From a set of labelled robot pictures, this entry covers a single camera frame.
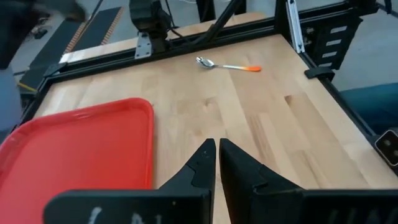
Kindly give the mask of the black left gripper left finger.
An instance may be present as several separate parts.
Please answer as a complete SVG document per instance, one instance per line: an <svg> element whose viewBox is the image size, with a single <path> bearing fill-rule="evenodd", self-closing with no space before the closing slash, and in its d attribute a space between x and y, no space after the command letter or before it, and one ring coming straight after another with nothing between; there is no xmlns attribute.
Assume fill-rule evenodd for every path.
<svg viewBox="0 0 398 224"><path fill-rule="evenodd" d="M44 208L44 224L211 224L216 144L206 139L155 190L69 190Z"/></svg>

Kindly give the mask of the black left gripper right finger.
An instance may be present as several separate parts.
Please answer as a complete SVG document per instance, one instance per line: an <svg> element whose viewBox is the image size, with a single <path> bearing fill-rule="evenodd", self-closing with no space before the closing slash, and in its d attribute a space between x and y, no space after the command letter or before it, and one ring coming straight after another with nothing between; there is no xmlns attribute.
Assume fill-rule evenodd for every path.
<svg viewBox="0 0 398 224"><path fill-rule="evenodd" d="M220 140L232 224L398 224L398 190L306 190Z"/></svg>

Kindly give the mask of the metal spoon orange handle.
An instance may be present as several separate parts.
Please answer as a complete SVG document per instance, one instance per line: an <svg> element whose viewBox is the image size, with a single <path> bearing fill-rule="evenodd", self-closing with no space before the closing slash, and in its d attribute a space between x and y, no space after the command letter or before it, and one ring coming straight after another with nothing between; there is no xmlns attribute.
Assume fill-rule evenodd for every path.
<svg viewBox="0 0 398 224"><path fill-rule="evenodd" d="M227 68L227 69L235 69L235 70L244 70L248 72L260 72L262 70L262 67L258 66L251 66L251 67L242 67L242 66L234 66L234 65L217 65L213 61L203 58L203 57L197 57L195 59L197 63L205 68Z"/></svg>

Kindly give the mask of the red plastic tray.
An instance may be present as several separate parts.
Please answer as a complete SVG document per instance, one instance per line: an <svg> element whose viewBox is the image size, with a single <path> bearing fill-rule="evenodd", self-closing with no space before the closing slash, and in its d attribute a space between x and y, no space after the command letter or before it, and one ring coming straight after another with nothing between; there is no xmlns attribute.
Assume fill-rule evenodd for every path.
<svg viewBox="0 0 398 224"><path fill-rule="evenodd" d="M72 189L150 189L154 110L142 98L42 116L0 144L0 224L43 224Z"/></svg>

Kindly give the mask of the black box with white slots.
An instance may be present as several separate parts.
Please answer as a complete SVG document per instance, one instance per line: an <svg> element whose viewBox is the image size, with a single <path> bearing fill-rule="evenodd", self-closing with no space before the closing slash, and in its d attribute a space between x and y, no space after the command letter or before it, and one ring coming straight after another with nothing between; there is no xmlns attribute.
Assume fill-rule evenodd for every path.
<svg viewBox="0 0 398 224"><path fill-rule="evenodd" d="M360 17L343 17L316 26L307 53L319 67L338 70L362 21Z"/></svg>

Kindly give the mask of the black hazard-striped floor mat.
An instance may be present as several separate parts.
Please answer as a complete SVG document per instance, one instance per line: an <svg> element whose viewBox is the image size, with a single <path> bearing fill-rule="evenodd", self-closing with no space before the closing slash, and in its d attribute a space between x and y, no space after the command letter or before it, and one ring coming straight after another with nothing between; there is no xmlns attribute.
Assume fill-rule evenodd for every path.
<svg viewBox="0 0 398 224"><path fill-rule="evenodd" d="M123 7L98 12L89 23L64 21L30 64L21 83L37 88L46 70L67 53L104 45L119 22Z"/></svg>

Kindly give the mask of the black frame clamp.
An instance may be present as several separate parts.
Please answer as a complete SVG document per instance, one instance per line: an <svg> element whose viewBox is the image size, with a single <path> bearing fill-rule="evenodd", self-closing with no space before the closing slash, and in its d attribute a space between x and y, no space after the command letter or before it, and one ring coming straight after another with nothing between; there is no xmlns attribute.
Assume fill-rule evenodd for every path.
<svg viewBox="0 0 398 224"><path fill-rule="evenodd" d="M332 81L335 76L334 71L328 67L314 67L304 71L304 74L308 79L326 78L329 81Z"/></svg>

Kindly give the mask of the black aluminium table frame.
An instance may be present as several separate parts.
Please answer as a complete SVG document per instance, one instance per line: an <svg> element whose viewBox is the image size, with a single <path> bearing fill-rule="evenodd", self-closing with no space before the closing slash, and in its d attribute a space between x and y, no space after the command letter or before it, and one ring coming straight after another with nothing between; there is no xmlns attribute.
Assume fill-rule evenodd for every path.
<svg viewBox="0 0 398 224"><path fill-rule="evenodd" d="M136 45L133 45L125 50L103 53L100 56L92 56L88 59L78 60L77 62L59 62L56 65L49 66L38 85L38 92L31 96L30 103L23 111L22 122L25 123L33 118L49 88L57 82L82 78L99 72L108 72L119 68L126 68L274 34L282 35L289 44L292 44L294 42L294 37L298 34L305 36L308 28L313 28L315 30L316 26L333 22L337 20L337 18L361 17L373 14L379 9L379 4L376 0L346 0L315 9L298 11L295 14L298 17L299 30L298 32L293 32L290 30L290 18L287 8L294 0L276 0L274 18L260 19L243 24L227 26L226 21L232 16L232 11L240 9L241 7L239 1L240 0L232 0L220 18L206 31L172 40L168 51L152 54L150 57L146 58L135 59ZM308 65L309 69L319 67L307 53L305 44L299 44L295 50ZM338 93L336 88L331 84L331 81L326 78L317 79L359 128L374 150L380 155L374 145L375 140L380 135L377 135L371 130L360 115L342 99L340 93Z"/></svg>

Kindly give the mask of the silver metal bracket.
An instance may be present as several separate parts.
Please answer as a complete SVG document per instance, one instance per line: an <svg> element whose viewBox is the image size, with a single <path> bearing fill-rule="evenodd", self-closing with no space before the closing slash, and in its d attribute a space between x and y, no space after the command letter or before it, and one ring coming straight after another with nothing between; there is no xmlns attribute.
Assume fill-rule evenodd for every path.
<svg viewBox="0 0 398 224"><path fill-rule="evenodd" d="M152 44L146 32L139 32L135 49L135 59L150 57L152 55Z"/></svg>

